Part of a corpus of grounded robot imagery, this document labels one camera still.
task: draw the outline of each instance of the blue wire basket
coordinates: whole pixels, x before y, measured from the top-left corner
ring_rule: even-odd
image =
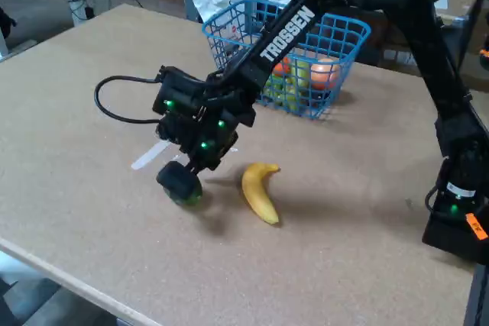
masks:
[[[218,69],[261,36],[264,23],[275,19],[282,4],[241,0],[211,17],[203,26]],[[323,15],[277,64],[258,103],[295,115],[318,118],[336,99],[351,65],[367,39],[368,24],[339,15]]]

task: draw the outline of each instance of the floor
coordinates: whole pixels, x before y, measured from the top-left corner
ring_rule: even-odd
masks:
[[[159,0],[139,0],[149,10],[159,11],[176,17],[184,17],[182,5]],[[88,0],[96,14],[122,3],[138,6],[134,0]],[[0,0],[0,7],[18,23],[7,39],[11,49],[26,40],[42,42],[71,28],[73,21],[66,0]]]
[[[185,15],[182,5],[139,1],[152,11]],[[96,15],[122,3],[135,5],[134,0],[88,0],[88,3]],[[6,40],[9,49],[27,40],[43,42],[73,26],[66,0],[0,0],[0,7],[18,23]],[[26,326],[115,326],[110,314],[47,279],[16,283],[5,293],[5,301]]]

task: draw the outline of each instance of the yellow banana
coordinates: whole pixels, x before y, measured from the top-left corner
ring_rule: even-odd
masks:
[[[267,193],[261,180],[269,173],[274,173],[280,168],[277,164],[252,163],[245,170],[241,180],[244,196],[251,208],[258,216],[268,224],[278,223],[278,214],[274,204]]]

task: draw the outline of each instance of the brown table surface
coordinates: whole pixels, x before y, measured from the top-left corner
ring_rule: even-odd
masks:
[[[460,325],[473,266],[421,243],[441,157],[435,109],[413,76],[354,65],[322,121],[257,107],[237,152],[201,175],[191,212],[138,171],[154,126],[94,106],[114,74],[214,70],[198,24],[122,6],[0,64],[0,248],[135,324]],[[103,102],[150,117],[157,86],[114,82]],[[489,116],[487,96],[474,103]],[[281,228],[238,189],[278,163]]]

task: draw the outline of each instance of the white sticker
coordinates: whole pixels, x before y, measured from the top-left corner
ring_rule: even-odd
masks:
[[[163,152],[168,146],[170,145],[170,142],[167,140],[160,140],[158,141],[151,149],[149,149],[148,152],[143,154],[136,160],[134,163],[131,164],[131,168],[134,170],[141,169],[144,166],[146,166],[150,161],[152,161],[154,158],[158,156],[161,152]]]
[[[473,198],[475,196],[475,191],[468,191],[468,190],[460,189],[459,187],[455,186],[451,182],[449,182],[449,184],[446,186],[446,188],[450,192],[453,192],[454,194],[461,196],[463,198]]]

